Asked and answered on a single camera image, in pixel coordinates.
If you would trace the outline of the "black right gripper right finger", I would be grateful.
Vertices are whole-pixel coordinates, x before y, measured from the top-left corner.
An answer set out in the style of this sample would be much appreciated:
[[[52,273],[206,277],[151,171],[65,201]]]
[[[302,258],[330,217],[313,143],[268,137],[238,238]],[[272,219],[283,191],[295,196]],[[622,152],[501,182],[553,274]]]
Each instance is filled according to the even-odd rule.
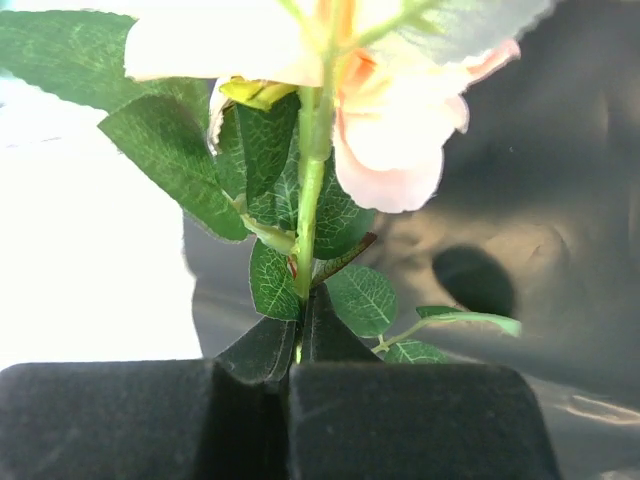
[[[310,294],[298,351],[298,364],[304,367],[382,363],[339,318],[325,283],[316,286]]]

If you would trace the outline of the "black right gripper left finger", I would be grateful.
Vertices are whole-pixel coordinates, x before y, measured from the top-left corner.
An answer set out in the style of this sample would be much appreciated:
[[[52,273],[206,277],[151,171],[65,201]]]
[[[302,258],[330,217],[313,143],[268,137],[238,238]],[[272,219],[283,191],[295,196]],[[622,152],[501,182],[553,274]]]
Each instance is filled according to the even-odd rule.
[[[263,317],[216,361],[244,383],[278,385],[288,373],[298,333],[297,321]]]

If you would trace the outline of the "small pink rose stem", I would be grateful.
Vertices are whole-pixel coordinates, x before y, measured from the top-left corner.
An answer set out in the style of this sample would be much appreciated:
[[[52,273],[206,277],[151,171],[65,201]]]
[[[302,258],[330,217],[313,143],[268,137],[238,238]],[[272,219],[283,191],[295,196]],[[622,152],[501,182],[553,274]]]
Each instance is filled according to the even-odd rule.
[[[156,1],[5,10],[1,67],[104,112],[99,130],[207,232],[253,240],[260,319],[297,321],[325,283],[381,360],[438,364],[388,280],[356,264],[376,213],[423,207],[467,89],[520,54],[552,1]]]

